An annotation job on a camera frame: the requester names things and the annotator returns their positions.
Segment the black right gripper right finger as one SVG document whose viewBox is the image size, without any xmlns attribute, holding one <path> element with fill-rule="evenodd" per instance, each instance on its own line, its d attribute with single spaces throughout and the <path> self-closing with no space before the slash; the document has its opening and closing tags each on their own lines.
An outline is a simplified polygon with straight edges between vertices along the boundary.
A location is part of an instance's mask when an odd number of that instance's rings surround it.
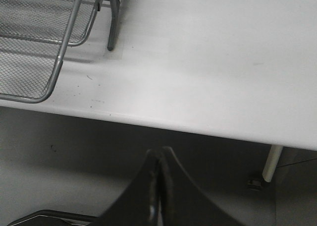
<svg viewBox="0 0 317 226">
<path fill-rule="evenodd" d="M 160 157 L 160 201 L 164 226 L 241 226 L 193 182 L 170 147 Z"/>
</svg>

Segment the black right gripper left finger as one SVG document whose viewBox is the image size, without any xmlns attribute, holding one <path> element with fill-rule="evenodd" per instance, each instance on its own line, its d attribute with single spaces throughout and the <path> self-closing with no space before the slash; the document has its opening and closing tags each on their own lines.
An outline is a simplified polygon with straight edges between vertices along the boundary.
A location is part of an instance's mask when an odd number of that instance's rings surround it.
<svg viewBox="0 0 317 226">
<path fill-rule="evenodd" d="M 95 220 L 95 225 L 156 226 L 159 217 L 159 173 L 159 154 L 155 150 L 148 150 L 136 177 Z"/>
</svg>

